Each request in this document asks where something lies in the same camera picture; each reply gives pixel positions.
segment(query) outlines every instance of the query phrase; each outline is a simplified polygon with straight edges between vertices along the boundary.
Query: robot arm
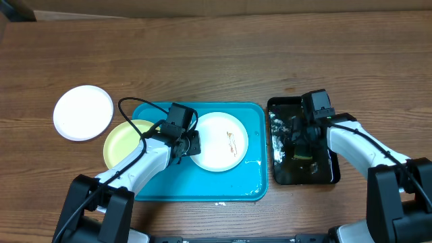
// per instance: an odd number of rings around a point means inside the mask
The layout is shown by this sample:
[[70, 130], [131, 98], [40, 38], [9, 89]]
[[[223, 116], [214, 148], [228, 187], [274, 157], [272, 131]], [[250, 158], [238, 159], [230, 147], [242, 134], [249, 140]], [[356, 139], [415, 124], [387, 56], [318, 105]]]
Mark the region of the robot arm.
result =
[[[330, 229], [332, 240], [338, 243], [432, 240], [432, 208], [426, 202], [426, 198], [432, 197], [432, 162], [397, 153], [373, 138], [351, 115], [335, 115], [325, 90], [304, 94], [302, 107], [308, 139], [326, 139], [328, 148], [345, 157], [368, 181], [366, 219]], [[415, 193], [416, 198], [402, 202], [403, 191]]]
[[[145, 138], [145, 143], [140, 140], [137, 148], [114, 168], [96, 178], [79, 175], [67, 193], [53, 242], [148, 243], [147, 235], [130, 229], [135, 195], [173, 159], [200, 153], [199, 133], [189, 130], [194, 113], [196, 115], [191, 108], [173, 103], [166, 121], [161, 123], [161, 131]], [[141, 156], [145, 144], [145, 154]], [[139, 156], [141, 158], [131, 165]], [[123, 169], [125, 172], [116, 178]], [[111, 180], [106, 188], [102, 186]], [[89, 196], [96, 190], [101, 191], [100, 195]], [[84, 209], [80, 210], [82, 205], [86, 205], [86, 210], [105, 213], [104, 220], [98, 222], [84, 216]]]
[[[390, 154], [401, 163], [405, 163], [406, 160], [409, 159], [409, 157], [406, 155], [397, 153], [379, 142], [376, 138], [366, 132], [366, 130], [363, 129], [358, 121], [342, 121], [338, 122], [337, 125], [346, 128], [352, 128], [362, 132], [363, 134], [366, 134], [381, 147], [383, 147], [387, 152], [390, 152]], [[394, 162], [383, 155], [383, 153], [381, 153], [381, 151], [373, 146], [368, 140], [341, 128], [330, 127], [327, 129], [327, 146], [331, 151], [343, 156], [366, 179], [367, 170], [370, 167], [375, 167], [378, 165], [394, 165]]]
[[[135, 196], [144, 188], [149, 180], [160, 171], [163, 171], [171, 158], [171, 149], [159, 140], [149, 138], [146, 139], [147, 150], [146, 154], [141, 157], [131, 168], [123, 173], [120, 178], [108, 184], [112, 188], [126, 187]], [[140, 141], [139, 145], [125, 159], [118, 163], [112, 169], [100, 173], [96, 178], [100, 179], [100, 183], [106, 182], [113, 177], [115, 173], [129, 163], [131, 163], [141, 153], [144, 148], [144, 143]], [[99, 206], [98, 211], [105, 213], [106, 208]]]

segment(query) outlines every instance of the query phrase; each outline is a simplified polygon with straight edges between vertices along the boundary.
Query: crumbs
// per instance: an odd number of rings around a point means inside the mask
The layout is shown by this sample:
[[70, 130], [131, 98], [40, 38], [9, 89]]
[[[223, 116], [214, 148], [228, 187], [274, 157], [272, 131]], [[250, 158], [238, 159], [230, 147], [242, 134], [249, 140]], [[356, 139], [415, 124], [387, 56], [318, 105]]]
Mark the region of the crumbs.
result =
[[234, 139], [234, 134], [231, 132], [227, 132], [227, 137], [229, 139], [229, 147], [231, 148], [231, 153], [236, 156], [237, 155], [237, 147], [236, 140]]

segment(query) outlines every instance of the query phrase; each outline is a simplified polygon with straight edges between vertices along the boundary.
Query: white paper plate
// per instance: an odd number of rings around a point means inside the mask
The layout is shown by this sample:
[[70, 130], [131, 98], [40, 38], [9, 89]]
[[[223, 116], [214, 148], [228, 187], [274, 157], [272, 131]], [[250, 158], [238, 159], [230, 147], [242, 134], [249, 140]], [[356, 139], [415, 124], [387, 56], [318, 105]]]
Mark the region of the white paper plate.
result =
[[198, 119], [201, 154], [191, 159], [208, 171], [226, 171], [237, 166], [248, 150], [248, 133], [234, 116], [213, 112]]
[[55, 105], [54, 126], [63, 137], [84, 141], [103, 132], [113, 112], [113, 101], [102, 88], [79, 86], [67, 91]]

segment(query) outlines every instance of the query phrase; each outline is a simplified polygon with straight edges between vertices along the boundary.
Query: wood grain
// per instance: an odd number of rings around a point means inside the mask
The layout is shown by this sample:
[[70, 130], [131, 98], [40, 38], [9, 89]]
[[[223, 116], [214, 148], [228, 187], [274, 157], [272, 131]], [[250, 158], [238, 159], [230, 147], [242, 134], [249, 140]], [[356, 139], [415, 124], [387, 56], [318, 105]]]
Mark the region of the wood grain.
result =
[[[326, 88], [337, 112], [386, 145], [431, 158], [431, 25], [429, 11], [9, 24], [0, 45], [0, 239], [48, 242], [71, 180], [105, 170], [102, 147], [123, 122], [118, 112], [88, 142], [62, 138], [51, 121], [58, 98], [82, 84], [114, 102], [262, 107]], [[340, 167], [335, 186], [278, 186], [269, 165], [258, 202], [136, 202], [132, 226], [189, 238], [326, 232], [365, 217], [366, 180], [343, 158]]]

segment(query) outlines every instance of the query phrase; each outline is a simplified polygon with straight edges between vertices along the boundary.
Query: black mount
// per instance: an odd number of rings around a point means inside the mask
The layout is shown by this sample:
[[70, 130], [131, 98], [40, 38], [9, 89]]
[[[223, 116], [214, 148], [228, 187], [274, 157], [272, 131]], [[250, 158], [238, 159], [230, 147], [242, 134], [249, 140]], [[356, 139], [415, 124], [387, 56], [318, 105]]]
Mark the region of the black mount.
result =
[[[426, 158], [409, 159], [406, 168], [432, 198], [432, 162]], [[415, 193], [415, 200], [402, 202], [399, 187]], [[369, 168], [366, 221], [375, 242], [432, 240], [432, 209], [395, 165]]]
[[161, 131], [152, 135], [152, 138], [171, 147], [172, 159], [201, 153], [198, 131], [188, 130], [194, 113], [192, 108], [172, 103], [166, 121], [161, 124]]
[[302, 95], [302, 107], [304, 118], [308, 124], [314, 121], [335, 115], [335, 109], [331, 107], [330, 98], [325, 89], [308, 92]]
[[[86, 200], [90, 192], [99, 186], [99, 180], [79, 175], [72, 181], [65, 204], [61, 210], [54, 238], [74, 211]], [[84, 210], [71, 221], [61, 238], [61, 242], [127, 242], [132, 218], [134, 193], [126, 188], [108, 188], [85, 209], [96, 210], [98, 205], [106, 207], [103, 222], [84, 216]]]

